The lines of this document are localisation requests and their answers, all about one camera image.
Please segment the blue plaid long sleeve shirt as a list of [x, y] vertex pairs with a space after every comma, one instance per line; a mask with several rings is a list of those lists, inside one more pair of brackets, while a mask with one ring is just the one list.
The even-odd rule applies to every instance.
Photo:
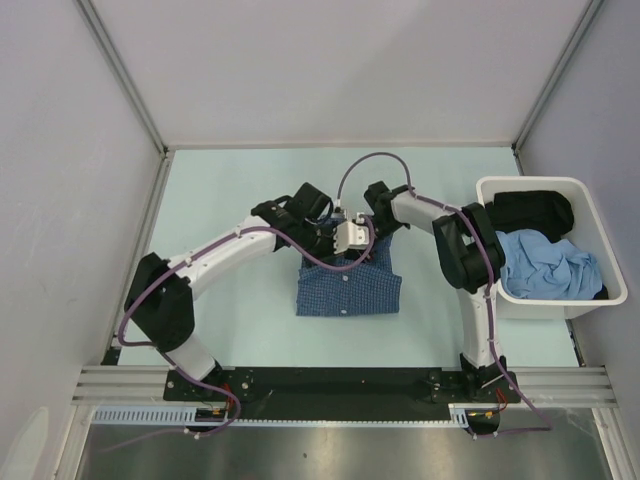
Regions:
[[334, 272], [304, 258], [298, 274], [296, 314], [300, 317], [354, 317], [397, 314], [402, 277], [395, 274], [392, 239], [376, 242], [361, 264]]

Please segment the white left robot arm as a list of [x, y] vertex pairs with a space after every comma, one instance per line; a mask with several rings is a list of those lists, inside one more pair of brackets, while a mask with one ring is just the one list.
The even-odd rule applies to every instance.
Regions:
[[133, 322], [152, 346], [187, 374], [197, 398], [214, 397], [221, 387], [219, 364], [195, 333], [194, 301], [223, 275], [283, 247], [297, 245], [318, 260], [334, 254], [328, 221], [331, 198], [308, 182], [292, 195], [255, 206], [233, 229], [211, 243], [163, 259], [152, 252], [138, 263], [125, 301], [118, 336]]

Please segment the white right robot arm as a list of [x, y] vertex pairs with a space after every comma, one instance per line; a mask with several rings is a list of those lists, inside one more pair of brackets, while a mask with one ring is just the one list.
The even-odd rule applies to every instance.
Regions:
[[407, 185], [391, 190], [382, 181], [370, 185], [364, 199], [372, 209], [378, 239], [402, 227], [434, 237], [442, 274], [460, 303], [461, 388], [473, 401], [486, 400], [506, 372], [496, 328], [497, 281], [506, 257], [484, 206], [453, 207], [418, 195]]

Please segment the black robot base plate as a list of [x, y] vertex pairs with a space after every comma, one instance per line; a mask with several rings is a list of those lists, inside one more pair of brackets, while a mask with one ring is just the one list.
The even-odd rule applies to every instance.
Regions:
[[218, 411], [235, 402], [240, 418], [253, 421], [413, 422], [444, 420], [450, 404], [518, 405], [503, 376], [474, 380], [441, 368], [235, 367], [203, 380], [221, 393], [196, 386], [179, 373], [166, 376], [163, 399], [208, 405]]

